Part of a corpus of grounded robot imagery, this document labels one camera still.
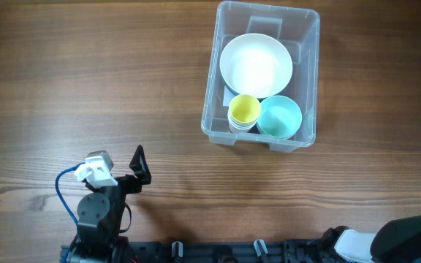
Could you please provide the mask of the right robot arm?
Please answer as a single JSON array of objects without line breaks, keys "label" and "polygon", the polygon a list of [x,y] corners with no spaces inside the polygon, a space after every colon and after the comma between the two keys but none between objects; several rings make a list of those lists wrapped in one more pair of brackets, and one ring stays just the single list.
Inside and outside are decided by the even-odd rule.
[{"label": "right robot arm", "polygon": [[421,262],[421,216],[395,219],[377,233],[346,226],[327,230],[316,248],[321,256],[340,262]]}]

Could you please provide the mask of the dark blue large bowl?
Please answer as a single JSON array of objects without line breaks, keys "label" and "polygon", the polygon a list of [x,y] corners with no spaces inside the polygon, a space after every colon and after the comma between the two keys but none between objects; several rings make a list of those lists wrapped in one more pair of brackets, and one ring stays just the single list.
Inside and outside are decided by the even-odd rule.
[{"label": "dark blue large bowl", "polygon": [[229,106],[230,102],[240,94],[247,94],[256,97],[258,100],[262,101],[263,99],[270,96],[270,94],[267,93],[261,93],[256,91],[250,91],[250,90],[242,90],[242,91],[236,91],[234,88],[230,88],[228,86],[224,87],[224,95],[222,99],[222,104],[224,106]]}]

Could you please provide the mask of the yellow cup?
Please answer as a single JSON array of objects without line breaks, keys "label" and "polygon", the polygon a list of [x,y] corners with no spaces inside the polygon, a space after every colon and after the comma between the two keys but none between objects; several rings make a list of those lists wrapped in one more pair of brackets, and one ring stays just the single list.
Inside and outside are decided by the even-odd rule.
[{"label": "yellow cup", "polygon": [[258,98],[240,94],[235,96],[229,105],[230,119],[239,125],[253,124],[261,113],[261,104]]}]

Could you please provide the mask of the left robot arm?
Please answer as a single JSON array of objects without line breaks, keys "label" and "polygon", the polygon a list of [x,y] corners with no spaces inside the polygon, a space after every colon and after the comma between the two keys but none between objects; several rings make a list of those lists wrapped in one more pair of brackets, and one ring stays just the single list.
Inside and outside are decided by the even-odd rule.
[{"label": "left robot arm", "polygon": [[113,177],[113,161],[105,150],[89,153],[74,168],[76,178],[91,190],[77,205],[77,233],[62,262],[139,262],[139,256],[122,234],[124,211],[131,208],[126,196],[138,194],[151,183],[145,152],[138,145],[129,168],[131,175]]}]

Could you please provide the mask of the clear plastic storage bin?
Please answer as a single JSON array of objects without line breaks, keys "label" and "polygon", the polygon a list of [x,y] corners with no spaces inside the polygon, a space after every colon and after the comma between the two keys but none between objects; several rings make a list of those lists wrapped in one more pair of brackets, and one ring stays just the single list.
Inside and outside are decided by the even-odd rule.
[{"label": "clear plastic storage bin", "polygon": [[[211,142],[234,145],[238,141],[249,141],[266,144],[272,151],[287,153],[314,143],[320,25],[320,16],[312,9],[239,1],[223,1],[218,5],[201,120],[201,129]],[[245,134],[230,131],[228,107],[222,105],[226,85],[219,71],[219,59],[232,39],[247,33],[266,34],[277,39],[292,57],[292,79],[281,94],[298,104],[303,120],[297,133],[289,139],[280,140],[261,134],[257,128]]]}]

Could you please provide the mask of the cream large bowl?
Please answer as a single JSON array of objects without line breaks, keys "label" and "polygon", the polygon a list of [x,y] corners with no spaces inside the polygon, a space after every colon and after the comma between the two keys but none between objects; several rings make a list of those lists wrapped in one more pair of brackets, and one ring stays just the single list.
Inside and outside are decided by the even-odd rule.
[{"label": "cream large bowl", "polygon": [[289,51],[277,39],[250,33],[232,39],[224,47],[219,71],[234,94],[264,99],[288,86],[294,66]]}]

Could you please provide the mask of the grey cup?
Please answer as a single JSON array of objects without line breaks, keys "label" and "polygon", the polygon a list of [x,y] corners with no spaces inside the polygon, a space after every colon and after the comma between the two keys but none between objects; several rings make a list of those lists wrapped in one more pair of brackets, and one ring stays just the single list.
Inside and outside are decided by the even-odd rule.
[{"label": "grey cup", "polygon": [[250,129],[252,129],[256,124],[256,121],[247,124],[240,124],[229,113],[227,114],[227,117],[229,121],[230,131],[234,134],[246,133]]}]

